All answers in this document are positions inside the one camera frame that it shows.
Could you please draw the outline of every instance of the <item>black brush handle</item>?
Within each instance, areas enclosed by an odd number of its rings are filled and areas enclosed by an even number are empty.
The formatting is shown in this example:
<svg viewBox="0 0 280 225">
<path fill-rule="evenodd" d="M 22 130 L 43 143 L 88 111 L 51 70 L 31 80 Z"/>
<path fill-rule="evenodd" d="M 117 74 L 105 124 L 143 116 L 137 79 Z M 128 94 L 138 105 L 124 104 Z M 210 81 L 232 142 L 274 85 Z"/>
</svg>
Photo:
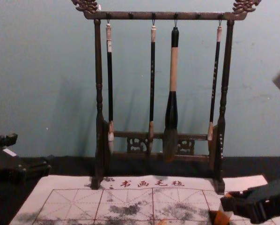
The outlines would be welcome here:
<svg viewBox="0 0 280 225">
<path fill-rule="evenodd" d="M 215 96 L 216 96 L 216 84 L 217 84 L 221 34 L 222 34 L 222 27 L 219 26 L 217 29 L 217 43 L 216 43 L 216 54 L 215 54 L 214 75 L 213 75 L 210 122 L 213 122 L 214 119 L 214 106 L 215 106 Z"/>
<path fill-rule="evenodd" d="M 153 140 L 154 140 L 155 36 L 156 36 L 156 27 L 153 25 L 151 27 L 150 108 L 149 108 L 148 151 L 147 151 L 148 155 L 153 149 Z"/>
<path fill-rule="evenodd" d="M 209 131 L 208 131 L 208 136 L 207 136 L 207 139 L 209 141 L 211 141 L 213 139 L 213 120 L 214 120 L 214 108 L 215 108 L 216 84 L 217 84 L 217 73 L 218 73 L 221 35 L 222 35 L 222 27 L 219 26 L 217 29 L 217 43 L 216 43 L 215 64 L 214 64 L 214 73 L 213 73 L 210 123 L 209 123 Z"/>
<path fill-rule="evenodd" d="M 108 23 L 107 32 L 107 61 L 108 61 L 108 94 L 109 94 L 109 121 L 113 121 L 113 74 L 112 74 L 112 39 L 111 26 Z"/>
<path fill-rule="evenodd" d="M 155 98 L 155 34 L 156 27 L 151 28 L 151 63 L 150 63 L 150 111 L 149 121 L 154 121 L 154 98 Z"/>
</svg>

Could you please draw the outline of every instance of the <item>ink stain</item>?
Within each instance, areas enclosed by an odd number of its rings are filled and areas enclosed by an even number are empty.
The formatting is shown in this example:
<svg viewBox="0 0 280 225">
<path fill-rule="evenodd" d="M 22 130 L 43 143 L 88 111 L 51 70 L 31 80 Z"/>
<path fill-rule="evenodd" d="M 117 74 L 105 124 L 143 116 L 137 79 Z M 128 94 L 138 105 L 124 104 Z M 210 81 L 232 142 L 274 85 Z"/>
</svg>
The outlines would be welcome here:
<svg viewBox="0 0 280 225">
<path fill-rule="evenodd" d="M 60 221 L 62 221 L 60 218 L 58 220 L 41 220 L 41 221 L 36 221 L 34 224 L 35 225 L 59 225 Z M 92 225 L 93 222 L 85 222 L 85 223 L 80 223 L 76 219 L 64 221 L 63 225 Z"/>
<path fill-rule="evenodd" d="M 37 218 L 38 213 L 34 212 L 34 213 L 22 213 L 20 215 L 18 215 L 18 221 L 20 222 L 31 222 L 33 220 L 35 220 L 35 218 Z"/>
<path fill-rule="evenodd" d="M 198 222 L 197 223 L 197 225 L 212 225 L 212 223 L 211 222 L 206 222 L 206 221 L 200 221 L 200 222 Z"/>
<path fill-rule="evenodd" d="M 139 205 L 141 205 L 141 202 L 130 205 L 129 207 L 118 207 L 116 205 L 112 205 L 110 206 L 110 211 L 120 215 L 135 215 L 140 211 Z"/>
<path fill-rule="evenodd" d="M 162 191 L 162 188 L 154 188 L 153 193 L 159 193 Z"/>
<path fill-rule="evenodd" d="M 153 214 L 150 214 L 148 224 L 149 225 L 155 225 L 154 224 L 154 215 Z"/>
<path fill-rule="evenodd" d="M 201 217 L 208 217 L 208 210 L 199 209 L 190 204 L 176 203 L 174 205 L 169 205 L 160 211 L 162 215 L 167 217 L 173 217 L 179 220 L 192 220 L 194 215 L 200 215 Z"/>
<path fill-rule="evenodd" d="M 113 195 L 112 195 L 111 191 L 107 191 L 106 193 L 108 193 L 108 200 L 107 200 L 107 202 L 112 202 L 112 201 L 114 201 L 114 200 L 113 200 Z"/>
<path fill-rule="evenodd" d="M 136 220 L 125 220 L 122 217 L 105 217 L 108 219 L 104 224 L 97 223 L 96 225 L 136 225 Z"/>
<path fill-rule="evenodd" d="M 112 177 L 105 177 L 103 180 L 105 180 L 106 182 L 115 181 Z"/>
<path fill-rule="evenodd" d="M 90 183 L 89 184 L 85 184 L 84 187 L 91 188 L 92 177 L 89 177 L 89 181 L 90 181 Z"/>
</svg>

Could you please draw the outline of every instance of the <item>hook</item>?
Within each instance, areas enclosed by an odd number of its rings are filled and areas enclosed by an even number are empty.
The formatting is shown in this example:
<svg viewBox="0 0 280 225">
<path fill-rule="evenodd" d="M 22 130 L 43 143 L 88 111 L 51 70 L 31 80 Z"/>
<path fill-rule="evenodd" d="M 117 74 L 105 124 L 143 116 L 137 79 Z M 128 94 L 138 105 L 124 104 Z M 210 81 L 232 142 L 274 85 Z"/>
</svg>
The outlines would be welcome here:
<svg viewBox="0 0 280 225">
<path fill-rule="evenodd" d="M 111 18 L 111 14 L 110 13 L 106 13 L 106 17 L 107 17 L 107 23 L 110 22 L 110 18 Z"/>
<path fill-rule="evenodd" d="M 152 16 L 152 19 L 153 19 L 153 26 L 154 26 L 154 25 L 155 25 L 155 17 L 156 17 L 156 16 L 155 16 L 155 13 L 152 13 L 151 16 Z"/>
<path fill-rule="evenodd" d="M 129 13 L 129 17 L 130 17 L 130 19 L 133 19 L 133 17 L 134 17 L 133 13 Z"/>
<path fill-rule="evenodd" d="M 195 16 L 195 19 L 199 19 L 201 16 L 201 13 L 197 13 L 196 16 Z"/>
<path fill-rule="evenodd" d="M 178 17 L 178 13 L 174 14 L 174 25 L 175 27 L 177 26 L 177 17 Z"/>
</svg>

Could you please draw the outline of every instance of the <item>brush handle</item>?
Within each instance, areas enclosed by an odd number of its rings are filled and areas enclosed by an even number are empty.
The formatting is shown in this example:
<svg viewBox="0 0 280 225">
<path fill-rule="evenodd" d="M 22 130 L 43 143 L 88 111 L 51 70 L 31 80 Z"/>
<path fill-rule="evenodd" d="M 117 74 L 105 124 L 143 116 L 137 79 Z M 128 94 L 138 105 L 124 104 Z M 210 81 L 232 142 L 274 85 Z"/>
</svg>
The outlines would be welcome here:
<svg viewBox="0 0 280 225">
<path fill-rule="evenodd" d="M 108 90 L 109 90 L 109 121 L 113 121 L 113 80 L 112 80 L 112 28 L 108 23 L 107 33 L 107 61 L 108 61 Z"/>
<path fill-rule="evenodd" d="M 153 149 L 154 140 L 154 98 L 155 98 L 155 36 L 156 27 L 151 27 L 151 61 L 150 61 L 150 108 L 149 108 L 149 129 L 148 129 L 148 151 Z"/>
<path fill-rule="evenodd" d="M 109 149 L 113 152 L 114 124 L 113 124 L 113 80 L 112 80 L 112 28 L 108 23 L 106 26 L 107 34 L 107 62 L 108 62 L 108 94 L 109 94 Z"/>
<path fill-rule="evenodd" d="M 151 28 L 151 54 L 150 54 L 150 111 L 149 121 L 154 121 L 154 97 L 155 97 L 155 36 L 156 27 Z"/>
<path fill-rule="evenodd" d="M 211 141 L 213 139 L 213 120 L 214 120 L 214 108 L 215 108 L 215 96 L 216 96 L 216 84 L 217 84 L 217 73 L 218 73 L 221 35 L 222 35 L 222 27 L 219 26 L 217 29 L 217 43 L 216 43 L 216 53 L 215 53 L 214 74 L 213 74 L 210 124 L 209 124 L 209 131 L 208 131 L 208 140 L 209 141 Z"/>
<path fill-rule="evenodd" d="M 177 129 L 177 61 L 178 61 L 177 27 L 171 33 L 171 61 L 170 61 L 170 86 L 165 115 L 165 127 Z"/>
</svg>

